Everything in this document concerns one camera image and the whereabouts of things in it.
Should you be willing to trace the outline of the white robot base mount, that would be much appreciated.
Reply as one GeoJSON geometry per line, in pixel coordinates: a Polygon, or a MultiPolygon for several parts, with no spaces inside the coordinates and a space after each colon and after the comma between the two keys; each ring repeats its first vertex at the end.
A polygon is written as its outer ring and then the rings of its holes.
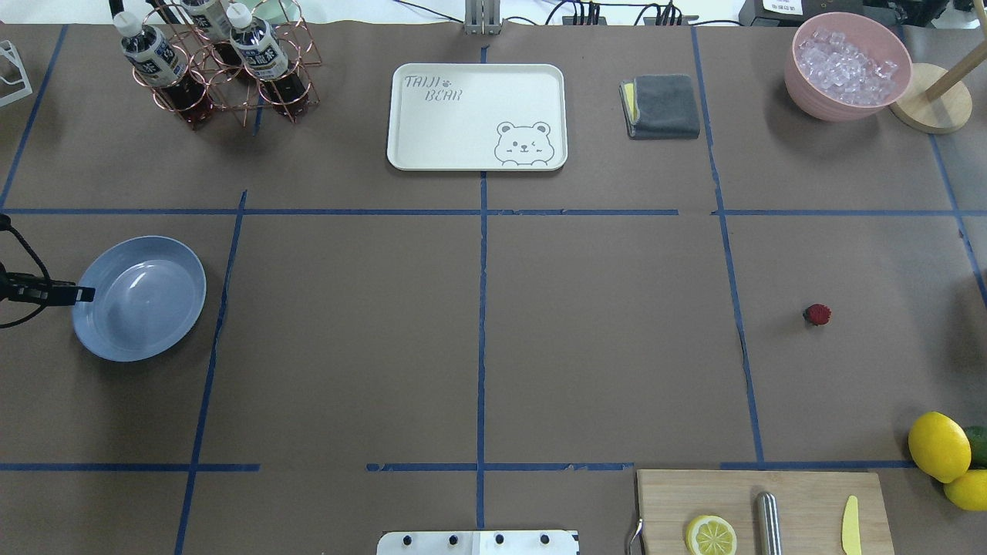
{"type": "Polygon", "coordinates": [[[377,554],[579,554],[577,531],[445,530],[392,531],[377,554]]]}

